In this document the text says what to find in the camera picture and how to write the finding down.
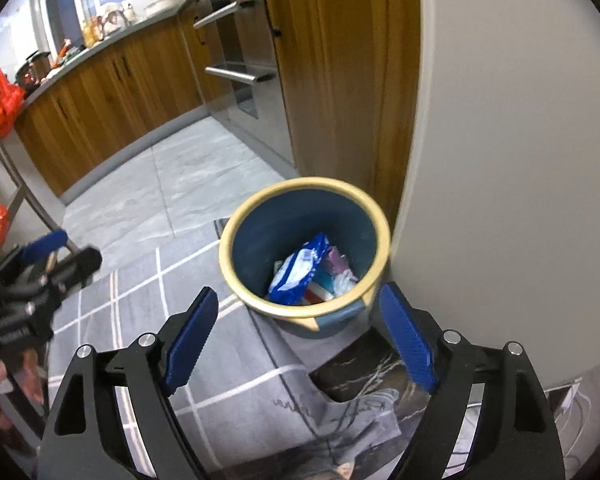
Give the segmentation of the person left hand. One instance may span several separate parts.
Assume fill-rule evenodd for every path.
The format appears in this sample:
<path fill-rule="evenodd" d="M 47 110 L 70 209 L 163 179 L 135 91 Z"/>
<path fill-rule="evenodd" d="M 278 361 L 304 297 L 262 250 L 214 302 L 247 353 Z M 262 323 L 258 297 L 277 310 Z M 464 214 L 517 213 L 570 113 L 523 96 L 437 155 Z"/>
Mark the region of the person left hand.
<path fill-rule="evenodd" d="M 17 382 L 4 361 L 0 360 L 0 396 L 4 396 L 12 410 L 26 427 L 37 437 L 44 432 L 45 422 L 31 404 L 40 408 L 44 406 L 43 383 L 38 369 L 38 352 L 34 349 L 24 350 L 22 354 L 21 384 Z M 0 429 L 12 429 L 14 423 L 3 411 L 0 404 Z"/>

